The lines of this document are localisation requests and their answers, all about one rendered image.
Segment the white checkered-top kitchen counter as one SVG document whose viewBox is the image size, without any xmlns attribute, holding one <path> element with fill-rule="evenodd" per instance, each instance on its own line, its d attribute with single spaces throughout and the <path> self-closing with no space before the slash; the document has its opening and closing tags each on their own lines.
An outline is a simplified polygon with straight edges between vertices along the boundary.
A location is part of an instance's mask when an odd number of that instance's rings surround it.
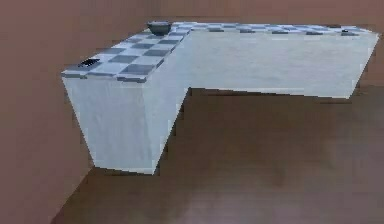
<svg viewBox="0 0 384 224">
<path fill-rule="evenodd" d="M 347 99 L 378 41 L 356 26 L 175 22 L 61 77 L 94 165 L 152 174 L 189 89 Z"/>
</svg>

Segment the dark grey bowl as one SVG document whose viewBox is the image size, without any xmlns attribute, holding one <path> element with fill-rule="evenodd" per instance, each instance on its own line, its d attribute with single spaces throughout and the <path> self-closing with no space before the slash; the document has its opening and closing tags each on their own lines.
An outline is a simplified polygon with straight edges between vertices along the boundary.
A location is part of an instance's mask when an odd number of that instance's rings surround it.
<svg viewBox="0 0 384 224">
<path fill-rule="evenodd" d="M 156 36 L 167 35 L 172 28 L 172 23 L 168 21 L 151 21 L 147 23 L 148 29 Z"/>
</svg>

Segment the small black flat object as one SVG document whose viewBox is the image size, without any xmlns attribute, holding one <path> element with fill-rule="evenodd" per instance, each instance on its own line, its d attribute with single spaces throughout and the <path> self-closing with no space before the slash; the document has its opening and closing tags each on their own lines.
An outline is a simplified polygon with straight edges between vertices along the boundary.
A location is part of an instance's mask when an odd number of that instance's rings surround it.
<svg viewBox="0 0 384 224">
<path fill-rule="evenodd" d="M 95 65 L 99 65 L 99 64 L 100 64 L 99 59 L 89 58 L 89 59 L 86 59 L 86 60 L 82 61 L 81 63 L 79 63 L 78 66 L 79 67 L 91 67 L 91 66 L 95 66 Z"/>
</svg>

